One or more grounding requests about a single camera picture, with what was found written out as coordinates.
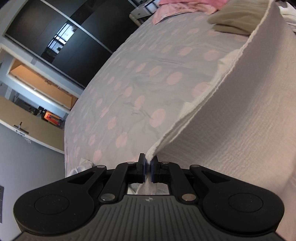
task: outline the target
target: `pink pillowcase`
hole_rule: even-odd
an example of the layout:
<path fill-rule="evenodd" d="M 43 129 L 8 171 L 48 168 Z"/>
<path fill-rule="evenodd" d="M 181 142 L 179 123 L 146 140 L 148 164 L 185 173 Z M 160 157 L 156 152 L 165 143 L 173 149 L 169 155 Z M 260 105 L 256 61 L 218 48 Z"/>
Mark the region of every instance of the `pink pillowcase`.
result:
<path fill-rule="evenodd" d="M 179 3 L 169 3 L 161 5 L 156 13 L 153 15 L 152 23 L 157 24 L 164 18 L 169 16 L 174 16 L 186 12 L 197 12 L 202 11 L 207 15 L 210 15 L 217 11 L 217 8 L 203 3 L 196 2 L 179 2 Z"/>
<path fill-rule="evenodd" d="M 158 5 L 164 5 L 169 3 L 184 3 L 184 2 L 195 2 L 209 4 L 218 10 L 220 10 L 229 0 L 160 0 Z"/>

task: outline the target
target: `polka dot bed sheet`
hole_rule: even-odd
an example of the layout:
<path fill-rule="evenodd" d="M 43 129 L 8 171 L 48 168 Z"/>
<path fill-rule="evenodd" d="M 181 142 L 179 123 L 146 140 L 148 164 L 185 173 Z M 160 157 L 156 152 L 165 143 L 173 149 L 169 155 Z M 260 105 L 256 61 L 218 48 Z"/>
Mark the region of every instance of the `polka dot bed sheet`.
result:
<path fill-rule="evenodd" d="M 66 175 L 82 158 L 109 169 L 137 161 L 213 86 L 221 59 L 248 37 L 216 32 L 207 18 L 150 18 L 118 48 L 66 120 Z"/>

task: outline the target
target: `metal screw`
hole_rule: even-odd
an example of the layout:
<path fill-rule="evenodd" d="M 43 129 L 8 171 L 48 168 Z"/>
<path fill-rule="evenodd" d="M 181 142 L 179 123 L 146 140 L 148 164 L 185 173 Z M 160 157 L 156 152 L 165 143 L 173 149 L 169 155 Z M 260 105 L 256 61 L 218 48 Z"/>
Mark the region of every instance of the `metal screw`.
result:
<path fill-rule="evenodd" d="M 115 199 L 115 195 L 112 193 L 105 193 L 101 196 L 103 201 L 109 202 Z"/>
<path fill-rule="evenodd" d="M 191 194 L 191 193 L 186 193 L 186 194 L 182 195 L 182 199 L 184 201 L 190 202 L 190 201 L 194 201 L 196 199 L 196 196 L 194 194 Z"/>

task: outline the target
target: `black wardrobe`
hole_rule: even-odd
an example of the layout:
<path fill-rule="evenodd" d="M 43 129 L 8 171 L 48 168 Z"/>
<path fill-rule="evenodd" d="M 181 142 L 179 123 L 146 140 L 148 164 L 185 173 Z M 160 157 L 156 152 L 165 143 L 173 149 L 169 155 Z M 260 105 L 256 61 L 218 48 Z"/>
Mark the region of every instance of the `black wardrobe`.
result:
<path fill-rule="evenodd" d="M 6 36 L 86 87 L 137 29 L 128 0 L 29 0 Z"/>

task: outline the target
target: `door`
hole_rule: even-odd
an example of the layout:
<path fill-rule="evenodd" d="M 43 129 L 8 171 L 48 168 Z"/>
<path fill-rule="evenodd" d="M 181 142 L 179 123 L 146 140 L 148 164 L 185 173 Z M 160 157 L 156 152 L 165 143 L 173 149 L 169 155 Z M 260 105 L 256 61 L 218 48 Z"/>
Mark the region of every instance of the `door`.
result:
<path fill-rule="evenodd" d="M 2 96 L 0 96 L 0 123 L 31 141 L 64 154 L 62 129 L 32 115 Z"/>

